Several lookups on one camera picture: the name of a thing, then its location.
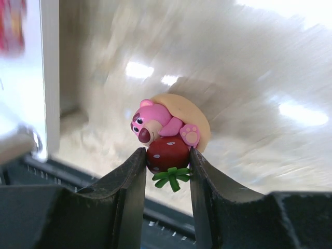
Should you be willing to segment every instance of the keychain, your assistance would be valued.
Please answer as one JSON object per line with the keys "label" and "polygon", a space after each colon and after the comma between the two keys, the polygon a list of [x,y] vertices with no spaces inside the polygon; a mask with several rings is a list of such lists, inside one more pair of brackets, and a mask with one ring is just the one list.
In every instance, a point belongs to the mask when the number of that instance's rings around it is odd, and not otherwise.
{"label": "keychain", "polygon": [[0,54],[15,56],[24,51],[22,18],[25,0],[0,0]]}
{"label": "keychain", "polygon": [[170,93],[142,100],[130,127],[148,147],[146,164],[157,181],[155,186],[169,182],[174,192],[180,190],[178,180],[189,181],[190,149],[204,152],[211,137],[203,112],[188,99]]}

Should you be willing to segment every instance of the figurine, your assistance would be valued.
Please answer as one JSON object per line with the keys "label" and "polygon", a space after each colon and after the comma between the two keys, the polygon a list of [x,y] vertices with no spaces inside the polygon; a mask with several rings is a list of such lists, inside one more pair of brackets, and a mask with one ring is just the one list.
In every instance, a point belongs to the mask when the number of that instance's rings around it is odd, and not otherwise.
{"label": "figurine", "polygon": [[161,188],[168,181],[174,192],[177,179],[189,180],[189,151],[203,152],[210,140],[210,125],[205,115],[188,99],[164,93],[142,100],[134,114],[131,130],[147,150],[147,167]]}

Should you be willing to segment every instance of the blurred background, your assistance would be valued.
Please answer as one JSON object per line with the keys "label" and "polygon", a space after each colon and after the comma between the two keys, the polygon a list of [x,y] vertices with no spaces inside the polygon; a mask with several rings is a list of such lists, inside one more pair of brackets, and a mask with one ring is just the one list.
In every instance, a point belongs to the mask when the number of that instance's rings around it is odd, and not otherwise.
{"label": "blurred background", "polygon": [[[211,129],[204,156],[262,193],[332,190],[332,18],[325,1],[60,0],[60,150],[94,176],[141,144],[145,98],[180,94]],[[191,214],[189,183],[147,197]]]}

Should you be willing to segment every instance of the red strawberry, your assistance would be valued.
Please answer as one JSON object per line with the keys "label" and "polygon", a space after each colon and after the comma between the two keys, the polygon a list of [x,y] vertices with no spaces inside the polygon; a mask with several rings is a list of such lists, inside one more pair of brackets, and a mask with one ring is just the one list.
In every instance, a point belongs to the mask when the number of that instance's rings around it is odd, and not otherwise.
{"label": "red strawberry", "polygon": [[189,149],[182,138],[161,137],[153,141],[147,150],[147,167],[153,174],[167,172],[169,168],[186,168],[189,164]]}

